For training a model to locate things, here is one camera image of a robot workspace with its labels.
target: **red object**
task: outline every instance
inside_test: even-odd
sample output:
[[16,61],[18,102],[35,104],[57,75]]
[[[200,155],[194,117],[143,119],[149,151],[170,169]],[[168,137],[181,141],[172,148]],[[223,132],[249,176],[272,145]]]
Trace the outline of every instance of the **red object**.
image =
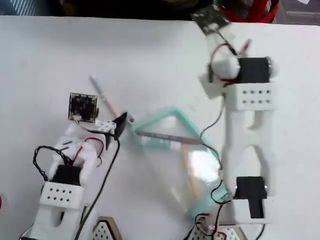
[[265,14],[268,0],[253,0],[252,6],[249,9],[246,18],[239,17],[229,11],[224,6],[221,7],[223,13],[229,18],[231,22],[239,23],[271,23],[278,11],[279,0],[271,0],[270,11]]

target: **cable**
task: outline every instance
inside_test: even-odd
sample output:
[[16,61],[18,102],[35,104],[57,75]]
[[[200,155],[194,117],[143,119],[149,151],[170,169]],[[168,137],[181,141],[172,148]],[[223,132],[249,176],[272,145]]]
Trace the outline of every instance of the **cable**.
[[[104,148],[105,148],[105,144],[104,144],[104,141],[102,141],[100,138],[97,138],[97,137],[93,137],[93,136],[90,136],[90,137],[87,137],[83,142],[86,142],[87,140],[97,140],[101,143],[102,145],[102,148],[97,156],[97,158],[100,158],[101,157],[101,154],[103,153],[104,151]],[[78,154],[81,152],[82,150],[82,145],[79,147],[78,151],[76,152],[76,154],[74,155],[74,158],[72,160],[72,164],[75,162],[76,158],[78,157]]]
[[265,224],[262,224],[262,228],[261,228],[261,231],[259,232],[258,236],[255,238],[255,240],[259,240],[262,236],[262,234],[264,233],[265,231],[265,227],[266,225]]
[[219,216],[220,216],[220,212],[221,212],[221,209],[222,207],[227,204],[227,203],[230,203],[231,201],[224,201],[222,204],[220,204],[219,206],[219,209],[218,209],[218,212],[216,214],[216,217],[215,217],[215,223],[214,223],[214,230],[213,230],[213,233],[212,235],[215,235],[216,232],[218,231],[218,224],[219,224]]
[[222,113],[224,112],[225,104],[226,104],[226,97],[225,97],[225,95],[222,95],[221,107],[220,107],[219,115],[218,115],[218,117],[215,119],[215,121],[212,124],[210,124],[209,126],[207,126],[205,129],[203,129],[201,131],[200,139],[203,137],[205,131],[207,131],[209,128],[213,127],[214,125],[216,125],[219,122],[219,120],[222,117]]
[[211,194],[210,194],[212,200],[213,200],[216,204],[223,204],[223,202],[216,201],[216,200],[214,199],[214,197],[212,196],[212,194],[214,193],[214,191],[216,191],[218,188],[220,188],[222,182],[223,182],[223,180],[220,180],[219,185],[218,185],[217,187],[215,187],[215,188],[211,191]]
[[102,159],[101,159],[101,157],[98,157],[98,159],[100,159],[100,163],[96,166],[97,168],[102,165]]
[[21,238],[23,237],[24,234],[26,234],[26,232],[28,232],[28,230],[33,226],[34,224],[32,223],[30,227],[28,227],[23,233],[21,233],[20,237],[18,238],[18,240],[21,240]]
[[[111,134],[111,133],[107,133],[107,134],[108,134],[109,136],[113,137],[113,138],[115,137],[115,135],[113,135],[113,134]],[[112,159],[112,161],[111,161],[111,163],[110,163],[110,166],[109,166],[109,168],[108,168],[108,170],[107,170],[107,172],[106,172],[106,174],[105,174],[105,176],[104,176],[104,179],[103,179],[103,181],[102,181],[102,184],[101,184],[101,187],[100,187],[100,190],[99,190],[98,194],[96,195],[96,197],[95,197],[95,199],[94,199],[91,207],[89,208],[87,214],[86,214],[85,217],[83,218],[83,221],[80,223],[79,229],[78,229],[78,231],[77,231],[77,233],[76,233],[76,235],[75,235],[74,240],[78,240],[78,239],[79,239],[79,236],[80,236],[80,234],[81,234],[81,231],[82,231],[82,229],[83,229],[83,227],[84,227],[84,225],[85,225],[85,223],[86,223],[86,221],[87,221],[87,219],[88,219],[91,211],[93,210],[94,206],[96,205],[96,203],[97,203],[97,201],[98,201],[98,199],[99,199],[99,197],[100,197],[100,195],[101,195],[101,193],[102,193],[102,191],[103,191],[103,189],[104,189],[104,186],[105,186],[105,184],[106,184],[106,181],[107,181],[107,178],[108,178],[109,173],[110,173],[110,171],[111,171],[111,168],[112,168],[112,166],[113,166],[114,163],[115,163],[115,160],[116,160],[116,158],[117,158],[117,155],[118,155],[118,152],[119,152],[119,149],[120,149],[120,141],[119,141],[119,139],[115,139],[115,141],[117,142],[117,148],[116,148],[115,154],[114,154],[114,156],[113,156],[113,159]]]
[[38,165],[37,163],[37,156],[38,156],[38,153],[39,153],[39,150],[40,149],[49,149],[51,151],[55,151],[63,160],[64,164],[65,165],[70,165],[71,164],[71,159],[66,156],[62,151],[60,151],[59,149],[56,149],[52,146],[45,146],[45,145],[42,145],[42,146],[38,146],[35,150],[34,150],[34,156],[33,156],[33,165],[36,167],[36,169],[39,171],[39,173],[41,174],[41,176],[43,177],[44,181],[49,181],[49,178],[46,174],[45,171],[43,171],[40,166]]
[[212,146],[209,146],[209,145],[207,145],[207,144],[205,144],[205,143],[202,143],[201,145],[207,147],[208,149],[210,149],[211,151],[213,151],[213,152],[215,153],[216,159],[218,160],[219,165],[220,165],[220,169],[222,170],[222,169],[223,169],[223,166],[222,166],[222,163],[221,163],[221,160],[220,160],[220,156],[219,156],[218,151],[215,150]]
[[199,232],[201,232],[203,235],[205,235],[205,236],[207,236],[207,237],[210,237],[210,236],[212,235],[212,233],[211,233],[211,234],[206,233],[206,232],[202,231],[202,229],[200,229],[200,228],[198,227],[198,224],[201,224],[201,222],[198,222],[198,221],[199,221],[199,219],[198,219],[199,216],[202,216],[202,218],[205,218],[205,217],[208,217],[208,216],[209,216],[209,213],[199,213],[197,216],[195,216],[195,218],[194,218],[194,225],[195,225],[196,229],[197,229]]
[[219,30],[215,30],[215,32],[222,38],[222,40],[224,41],[224,44],[227,44],[230,52],[234,55],[237,56],[238,53],[235,50],[235,48],[229,43],[229,41],[221,34],[221,32]]

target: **white surface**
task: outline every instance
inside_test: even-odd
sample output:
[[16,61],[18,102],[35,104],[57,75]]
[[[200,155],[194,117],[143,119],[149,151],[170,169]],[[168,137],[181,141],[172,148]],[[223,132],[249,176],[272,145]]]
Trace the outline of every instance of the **white surface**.
[[[219,99],[208,100],[198,80],[209,53],[205,36],[192,22],[1,16],[0,30],[0,189],[9,202],[7,221],[14,223],[2,239],[17,239],[33,222],[44,183],[32,165],[34,150],[54,145],[68,126],[70,92],[95,94],[90,73],[137,120],[177,106],[202,128],[219,112]],[[272,142],[278,216],[261,239],[316,239],[320,28],[239,23],[229,30],[236,49],[251,38],[249,55],[270,56],[280,67],[274,78],[281,98]],[[100,108],[100,116],[111,119]],[[224,125],[222,120],[207,133],[219,150]],[[93,185],[101,184],[114,150],[115,144],[96,170]],[[48,169],[51,154],[39,153],[41,167]],[[243,162],[259,167],[250,158]],[[114,217],[124,240],[176,240],[191,229],[153,176],[135,146],[121,148],[98,206],[99,215]],[[90,190],[93,198],[97,189]],[[248,239],[259,230],[249,232]]]

